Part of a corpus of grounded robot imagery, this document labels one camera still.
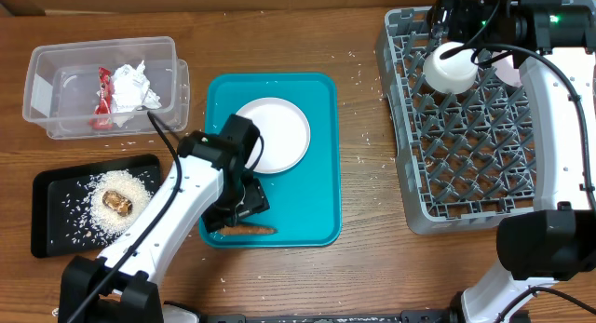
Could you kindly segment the carrot piece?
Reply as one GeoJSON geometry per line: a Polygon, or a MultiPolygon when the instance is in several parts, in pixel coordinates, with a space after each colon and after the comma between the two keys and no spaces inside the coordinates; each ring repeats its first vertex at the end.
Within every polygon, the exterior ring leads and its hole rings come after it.
{"type": "Polygon", "coordinates": [[[277,230],[273,227],[262,225],[240,224],[234,227],[225,226],[218,231],[221,236],[268,236],[274,235],[277,230]]]}

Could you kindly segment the small white bowl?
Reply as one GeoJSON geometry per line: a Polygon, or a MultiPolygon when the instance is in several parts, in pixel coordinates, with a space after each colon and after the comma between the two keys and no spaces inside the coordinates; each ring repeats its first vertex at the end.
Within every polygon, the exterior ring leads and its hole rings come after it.
{"type": "Polygon", "coordinates": [[[506,85],[511,87],[522,86],[519,70],[514,68],[513,58],[511,56],[494,62],[493,67],[495,68],[497,78],[506,85]]]}

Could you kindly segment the pale green bowl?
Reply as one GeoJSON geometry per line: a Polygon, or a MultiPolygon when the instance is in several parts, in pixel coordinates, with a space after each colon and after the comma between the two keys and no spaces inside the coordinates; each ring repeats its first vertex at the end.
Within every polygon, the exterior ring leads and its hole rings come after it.
{"type": "Polygon", "coordinates": [[[461,46],[457,42],[441,44],[425,59],[423,74],[434,90],[443,94],[461,94],[473,86],[478,66],[471,61],[472,49],[462,50],[444,60],[440,58],[442,53],[461,46]]]}

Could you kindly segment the large white plate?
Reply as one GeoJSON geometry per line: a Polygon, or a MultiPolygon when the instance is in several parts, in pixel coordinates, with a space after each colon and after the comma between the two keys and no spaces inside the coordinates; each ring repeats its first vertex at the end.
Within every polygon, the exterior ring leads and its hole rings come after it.
{"type": "Polygon", "coordinates": [[[302,110],[290,101],[267,97],[250,101],[236,115],[248,118],[259,129],[247,168],[277,174],[297,165],[310,143],[310,126],[302,110]]]}

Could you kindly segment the brown food scrap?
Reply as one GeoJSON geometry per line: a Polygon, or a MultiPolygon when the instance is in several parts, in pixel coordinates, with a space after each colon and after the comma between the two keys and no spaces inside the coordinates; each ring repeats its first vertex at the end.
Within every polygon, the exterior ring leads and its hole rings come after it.
{"type": "Polygon", "coordinates": [[[121,217],[127,217],[132,212],[132,202],[118,191],[108,190],[102,196],[102,203],[121,217]]]}

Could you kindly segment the white napkin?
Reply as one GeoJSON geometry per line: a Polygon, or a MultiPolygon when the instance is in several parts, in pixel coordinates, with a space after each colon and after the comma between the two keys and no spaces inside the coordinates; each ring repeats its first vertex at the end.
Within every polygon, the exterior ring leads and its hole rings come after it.
{"type": "Polygon", "coordinates": [[[144,71],[144,61],[141,61],[136,68],[125,64],[115,71],[111,78],[114,88],[111,100],[113,114],[162,107],[160,97],[150,88],[151,83],[144,71]]]}

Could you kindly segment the red snack wrapper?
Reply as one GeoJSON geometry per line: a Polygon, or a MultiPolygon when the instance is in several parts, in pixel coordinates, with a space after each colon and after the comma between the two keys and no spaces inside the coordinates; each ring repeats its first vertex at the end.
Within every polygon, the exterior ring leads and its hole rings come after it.
{"type": "MultiPolygon", "coordinates": [[[[112,113],[111,102],[114,86],[111,80],[111,75],[112,74],[108,69],[103,67],[99,68],[100,100],[94,111],[95,115],[112,113]]],[[[92,128],[96,130],[107,130],[113,127],[113,121],[110,117],[92,118],[89,123],[92,128]]]]}

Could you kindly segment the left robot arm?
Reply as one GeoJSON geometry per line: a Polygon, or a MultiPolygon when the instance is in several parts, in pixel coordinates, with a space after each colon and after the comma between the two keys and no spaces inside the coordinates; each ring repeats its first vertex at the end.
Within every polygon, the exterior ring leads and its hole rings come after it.
{"type": "Polygon", "coordinates": [[[234,227],[268,210],[246,164],[260,130],[230,115],[218,134],[195,131],[169,148],[168,177],[140,216],[94,259],[75,256],[61,276],[60,322],[198,322],[200,313],[163,303],[159,286],[197,222],[206,231],[234,227]]]}

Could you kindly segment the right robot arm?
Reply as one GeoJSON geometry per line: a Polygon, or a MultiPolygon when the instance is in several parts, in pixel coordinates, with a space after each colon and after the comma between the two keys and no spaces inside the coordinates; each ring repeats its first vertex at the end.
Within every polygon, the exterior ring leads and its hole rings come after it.
{"type": "Polygon", "coordinates": [[[511,57],[530,104],[533,210],[499,223],[496,263],[454,297],[449,314],[452,322],[525,322],[528,301],[595,267],[595,3],[436,0],[427,24],[454,43],[448,57],[511,57]]]}

